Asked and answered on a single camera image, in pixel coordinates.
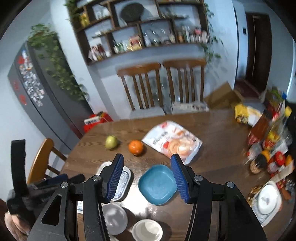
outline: brown wooden frame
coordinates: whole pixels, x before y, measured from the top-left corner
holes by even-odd
[[[59,158],[66,161],[67,157],[65,157],[62,153],[60,153],[55,147],[52,139],[47,138],[41,144],[39,151],[35,157],[35,160],[32,164],[29,177],[27,180],[27,184],[38,182],[44,178],[50,178],[45,174],[46,169],[52,171],[53,173],[59,175],[59,171],[49,165],[49,155],[53,152]]]
[[[155,70],[159,106],[161,108],[163,108],[163,96],[162,96],[162,92],[161,92],[161,84],[160,84],[160,76],[159,76],[159,69],[160,68],[161,68],[160,63],[149,63],[149,64],[139,64],[139,65],[136,65],[136,66],[133,66],[133,67],[119,69],[117,71],[117,75],[119,77],[121,77],[121,79],[122,79],[122,83],[123,83],[124,89],[126,91],[128,101],[129,101],[131,109],[133,111],[135,110],[135,106],[134,106],[133,101],[131,99],[131,95],[129,93],[128,86],[126,84],[126,80],[125,80],[124,76],[127,75],[127,76],[131,76],[133,78],[133,84],[134,84],[134,87],[135,87],[135,90],[136,90],[139,106],[140,106],[140,109],[143,110],[144,106],[143,106],[143,103],[142,103],[142,99],[141,99],[141,96],[140,96],[140,91],[139,91],[137,80],[136,80],[136,75],[139,76],[140,86],[141,86],[143,99],[144,99],[144,104],[145,104],[145,109],[149,109],[149,101],[150,101],[151,107],[154,107],[155,105],[154,105],[154,101],[153,101],[153,97],[152,97],[152,91],[151,91],[151,86],[150,86],[148,73],[150,71]],[[149,101],[148,101],[148,98],[147,98],[146,89],[145,89],[145,85],[144,85],[144,82],[143,82],[142,74],[145,75]]]
[[[167,70],[168,83],[170,87],[170,98],[172,102],[175,102],[175,92],[172,79],[172,73],[170,68],[175,68],[178,71],[178,80],[179,80],[179,93],[180,93],[180,102],[183,103],[183,86],[182,86],[182,77],[181,69],[184,70],[184,81],[185,81],[185,102],[189,103],[189,83],[187,76],[187,68],[190,68],[190,79],[191,79],[191,101],[195,101],[195,84],[194,84],[194,67],[201,67],[201,85],[200,85],[200,101],[203,101],[203,92],[205,84],[205,66],[207,62],[205,59],[174,59],[163,62],[163,67]]]

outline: tangerine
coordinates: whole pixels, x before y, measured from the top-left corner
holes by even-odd
[[[143,152],[144,145],[139,140],[133,140],[128,145],[128,150],[130,153],[134,154],[135,156],[140,155]]]

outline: wooden dining table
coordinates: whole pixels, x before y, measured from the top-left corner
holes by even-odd
[[[86,179],[95,175],[100,165],[112,161],[116,153],[124,156],[124,165],[133,173],[133,181],[126,198],[118,202],[128,216],[128,226],[120,235],[119,241],[132,241],[133,225],[141,219],[153,219],[163,229],[162,241],[183,241],[185,239],[193,205],[187,205],[178,192],[164,205],[149,203],[138,189],[140,177],[152,166],[163,164],[170,167],[170,159],[145,145],[141,156],[128,151],[132,140],[141,140],[154,126],[164,121],[174,121],[193,133],[203,144],[189,166],[195,174],[201,175],[212,183],[233,182],[247,197],[251,188],[268,181],[265,171],[254,175],[246,159],[246,137],[250,128],[239,124],[232,109],[216,110],[204,113],[166,115],[137,120],[120,120],[98,124],[87,132],[72,150],[62,169],[69,177],[83,173]],[[107,136],[114,135],[120,141],[115,150],[106,150],[104,142]],[[276,241],[284,232],[292,216],[294,203],[283,199],[283,207],[272,221],[263,229],[269,241]],[[213,202],[209,240],[215,240],[218,225],[218,205]],[[78,214],[79,240],[85,240],[83,216]]]

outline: blue bowl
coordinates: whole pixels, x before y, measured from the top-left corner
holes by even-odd
[[[151,167],[139,180],[139,190],[148,202],[165,204],[177,191],[173,172],[165,165]]]

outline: hanging vine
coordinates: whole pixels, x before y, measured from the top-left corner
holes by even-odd
[[[215,14],[213,12],[210,11],[209,9],[209,5],[205,4],[205,14],[207,15],[208,19],[211,19],[212,17],[215,16]],[[216,35],[214,35],[214,29],[213,29],[213,25],[209,22],[209,44],[201,44],[201,46],[204,49],[204,53],[205,53],[205,58],[207,63],[211,63],[213,61],[213,58],[221,58],[220,54],[215,53],[215,51],[212,48],[213,43],[221,43],[222,46],[224,46],[224,43],[222,42],[222,40],[220,38],[217,38]]]
[[[75,80],[75,76],[71,73],[71,70],[67,68],[68,63],[63,54],[57,33],[51,31],[50,26],[43,24],[37,24],[31,27],[32,31],[28,39],[30,45],[35,49],[44,49],[47,56],[39,54],[40,59],[49,58],[54,66],[54,71],[51,71],[49,67],[45,70],[55,80],[57,85],[67,91],[69,95],[75,97],[77,100],[84,100],[86,92],[81,90],[83,85],[78,84]]]
[[[69,15],[70,15],[69,21],[70,22],[78,21],[79,13],[76,12],[78,10],[78,7],[76,6],[76,0],[67,0],[64,6],[68,8]]]

